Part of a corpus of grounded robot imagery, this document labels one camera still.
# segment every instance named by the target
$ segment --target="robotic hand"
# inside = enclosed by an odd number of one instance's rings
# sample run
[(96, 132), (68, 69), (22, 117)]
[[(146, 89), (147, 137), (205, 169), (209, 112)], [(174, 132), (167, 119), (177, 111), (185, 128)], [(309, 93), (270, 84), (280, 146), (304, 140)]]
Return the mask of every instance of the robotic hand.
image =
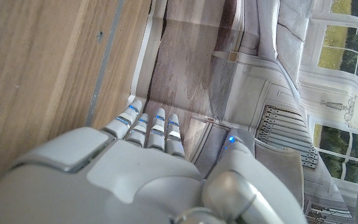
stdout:
[(249, 142), (231, 136), (202, 180), (184, 160), (177, 115), (165, 127), (163, 109), (137, 119), (141, 108), (134, 101), (101, 131), (70, 131), (16, 160), (0, 179), (0, 223), (306, 223)]

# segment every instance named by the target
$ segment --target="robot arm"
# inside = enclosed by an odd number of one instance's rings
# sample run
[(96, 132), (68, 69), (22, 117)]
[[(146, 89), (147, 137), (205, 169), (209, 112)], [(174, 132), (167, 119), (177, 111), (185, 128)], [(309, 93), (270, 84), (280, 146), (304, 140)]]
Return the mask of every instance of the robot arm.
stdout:
[(141, 107), (19, 158), (0, 179), (0, 223), (305, 223), (239, 138), (204, 184), (184, 160), (178, 117), (159, 109), (149, 119)]

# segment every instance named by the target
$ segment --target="wooden floor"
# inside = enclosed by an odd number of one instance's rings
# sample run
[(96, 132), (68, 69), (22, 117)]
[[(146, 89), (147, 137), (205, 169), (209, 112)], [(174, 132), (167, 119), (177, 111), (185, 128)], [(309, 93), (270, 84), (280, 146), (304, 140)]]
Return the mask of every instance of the wooden floor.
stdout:
[(0, 175), (123, 110), (151, 0), (0, 0)]

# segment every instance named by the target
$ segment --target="robot finger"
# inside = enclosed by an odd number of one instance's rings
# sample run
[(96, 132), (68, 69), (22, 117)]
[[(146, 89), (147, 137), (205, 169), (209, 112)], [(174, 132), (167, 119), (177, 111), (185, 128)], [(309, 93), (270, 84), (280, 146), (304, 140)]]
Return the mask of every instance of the robot finger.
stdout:
[(168, 120), (165, 152), (173, 156), (185, 158), (185, 151), (180, 139), (179, 120), (176, 114), (171, 114)]
[(140, 100), (133, 101), (119, 116), (108, 123), (103, 131), (111, 133), (118, 139), (123, 139), (127, 134), (128, 129), (136, 120), (139, 111), (142, 109), (142, 102)]
[(164, 143), (165, 111), (159, 108), (155, 112), (152, 128), (147, 139), (147, 148), (155, 148), (165, 151)]
[(127, 134), (125, 140), (137, 146), (144, 147), (148, 121), (149, 116), (146, 113), (142, 114), (136, 121), (134, 128)]

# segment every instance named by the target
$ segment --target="window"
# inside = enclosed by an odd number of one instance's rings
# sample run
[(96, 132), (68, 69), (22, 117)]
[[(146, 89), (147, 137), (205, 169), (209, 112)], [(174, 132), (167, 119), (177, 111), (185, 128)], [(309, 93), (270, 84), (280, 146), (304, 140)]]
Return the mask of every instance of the window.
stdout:
[(333, 0), (331, 13), (358, 17), (358, 0)]
[(313, 145), (332, 177), (358, 183), (358, 134), (314, 124)]
[(358, 76), (358, 29), (328, 25), (318, 66)]

